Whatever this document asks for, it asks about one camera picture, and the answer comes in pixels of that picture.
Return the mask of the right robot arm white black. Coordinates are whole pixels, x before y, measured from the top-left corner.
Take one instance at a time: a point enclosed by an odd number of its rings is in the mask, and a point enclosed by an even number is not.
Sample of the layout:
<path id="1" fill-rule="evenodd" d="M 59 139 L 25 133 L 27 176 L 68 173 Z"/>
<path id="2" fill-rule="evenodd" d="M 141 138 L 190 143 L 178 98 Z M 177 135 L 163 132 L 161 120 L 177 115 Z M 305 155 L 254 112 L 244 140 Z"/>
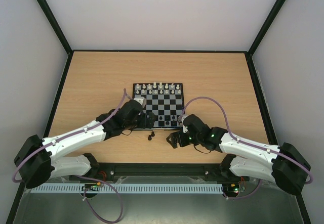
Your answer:
<path id="1" fill-rule="evenodd" d="M 175 149 L 201 145 L 209 151 L 226 153 L 220 165 L 224 178 L 247 176 L 276 183 L 291 195 L 300 195 L 311 167 L 302 154 L 289 143 L 269 145 L 231 133 L 220 127 L 208 127 L 196 115 L 182 117 L 182 129 L 166 141 Z"/>

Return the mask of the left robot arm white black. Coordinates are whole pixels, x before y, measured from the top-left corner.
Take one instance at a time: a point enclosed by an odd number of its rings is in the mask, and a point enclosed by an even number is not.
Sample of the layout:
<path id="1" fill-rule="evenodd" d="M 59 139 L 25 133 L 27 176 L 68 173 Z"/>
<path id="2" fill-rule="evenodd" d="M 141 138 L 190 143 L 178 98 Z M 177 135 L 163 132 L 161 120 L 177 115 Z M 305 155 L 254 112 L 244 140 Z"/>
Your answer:
<path id="1" fill-rule="evenodd" d="M 69 157 L 68 154 L 93 143 L 121 135 L 125 130 L 152 128 L 157 116 L 145 112 L 143 99 L 132 99 L 118 109 L 99 115 L 90 123 L 70 132 L 40 138 L 30 136 L 14 158 L 25 187 L 38 187 L 51 178 L 67 175 L 93 177 L 98 169 L 91 154 Z"/>

